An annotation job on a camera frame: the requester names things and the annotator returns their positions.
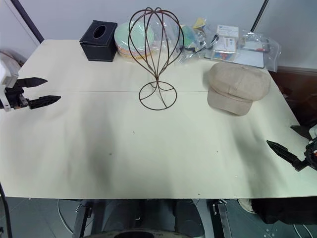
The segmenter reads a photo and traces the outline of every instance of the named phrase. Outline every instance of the tissue box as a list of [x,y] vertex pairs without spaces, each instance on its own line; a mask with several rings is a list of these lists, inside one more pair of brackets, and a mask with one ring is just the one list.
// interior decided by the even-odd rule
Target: tissue box
[[117,25],[114,22],[93,21],[79,41],[89,61],[113,61],[117,51],[114,42]]

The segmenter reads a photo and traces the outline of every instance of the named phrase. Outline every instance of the white table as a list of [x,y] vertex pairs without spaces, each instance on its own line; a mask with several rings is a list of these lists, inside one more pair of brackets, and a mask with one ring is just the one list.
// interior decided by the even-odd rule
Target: white table
[[136,63],[87,61],[78,41],[46,40],[20,78],[48,83],[25,97],[53,105],[0,112],[0,181],[7,196],[37,198],[265,198],[317,195],[317,172],[296,172],[268,147],[303,158],[307,140],[271,81],[269,94],[238,117],[207,104],[214,64],[171,65],[176,103],[151,111],[138,100],[152,78]]

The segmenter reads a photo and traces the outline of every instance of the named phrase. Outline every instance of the cap brim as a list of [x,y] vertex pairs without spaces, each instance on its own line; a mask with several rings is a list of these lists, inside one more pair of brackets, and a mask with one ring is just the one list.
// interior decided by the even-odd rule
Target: cap brim
[[252,106],[252,102],[241,102],[238,100],[225,97],[215,92],[210,87],[208,90],[207,101],[211,107],[222,109],[239,116],[247,114]]

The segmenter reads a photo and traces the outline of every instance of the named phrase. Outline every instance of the stack of paper plates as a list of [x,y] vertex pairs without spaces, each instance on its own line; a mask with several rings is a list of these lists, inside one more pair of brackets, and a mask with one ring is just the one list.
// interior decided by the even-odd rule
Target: stack of paper plates
[[[131,38],[135,47],[130,42],[131,53],[129,51],[129,46],[128,46],[128,36],[129,36],[129,22],[123,23],[116,28],[114,33],[114,40],[115,40],[115,44],[117,45],[118,52],[122,56],[131,58],[132,57],[131,53],[132,53],[134,57],[140,58],[139,53],[143,57],[145,57],[145,54],[148,55],[150,53],[149,47],[148,46],[146,47],[146,51],[144,47],[145,29],[144,29],[143,23],[137,22],[132,29]],[[154,42],[154,32],[150,28],[150,26],[148,27],[148,31],[147,31],[147,38],[148,38],[149,46],[151,47]]]

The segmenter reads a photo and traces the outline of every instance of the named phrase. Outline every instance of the tiled floor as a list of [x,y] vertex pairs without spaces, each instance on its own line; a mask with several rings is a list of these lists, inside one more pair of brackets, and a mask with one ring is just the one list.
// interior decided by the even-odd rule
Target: tiled floor
[[[63,226],[58,212],[56,199],[26,199],[8,198],[10,208],[12,233],[14,238],[71,238],[71,233]],[[213,238],[209,211],[204,199],[194,200],[201,214],[206,238]],[[72,228],[75,224],[76,208],[80,202],[60,201],[61,212]],[[115,201],[107,202],[105,220],[112,211]],[[227,202],[228,218],[233,238],[297,238],[290,225],[277,222],[267,225],[258,216],[244,211],[236,200]],[[85,235],[89,235],[93,217],[87,221]],[[5,226],[3,208],[0,209],[0,226]],[[307,226],[317,238],[317,226]],[[303,238],[308,234],[302,226],[298,226]]]

